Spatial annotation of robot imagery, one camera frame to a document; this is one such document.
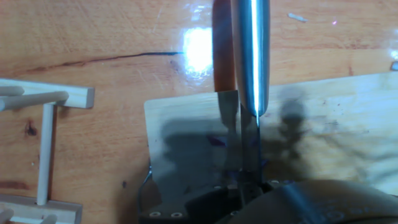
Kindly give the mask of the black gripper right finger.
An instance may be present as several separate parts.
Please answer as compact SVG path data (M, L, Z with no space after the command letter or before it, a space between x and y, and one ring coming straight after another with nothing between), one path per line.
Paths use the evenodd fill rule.
M256 175L256 194L262 195L281 187L282 183L278 180L266 180L262 174Z

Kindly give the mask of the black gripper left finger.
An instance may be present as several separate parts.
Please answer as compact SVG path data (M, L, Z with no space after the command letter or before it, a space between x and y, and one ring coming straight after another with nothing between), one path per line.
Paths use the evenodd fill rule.
M256 175L238 173L236 186L214 186L163 202L139 215L140 224L228 223L257 197Z

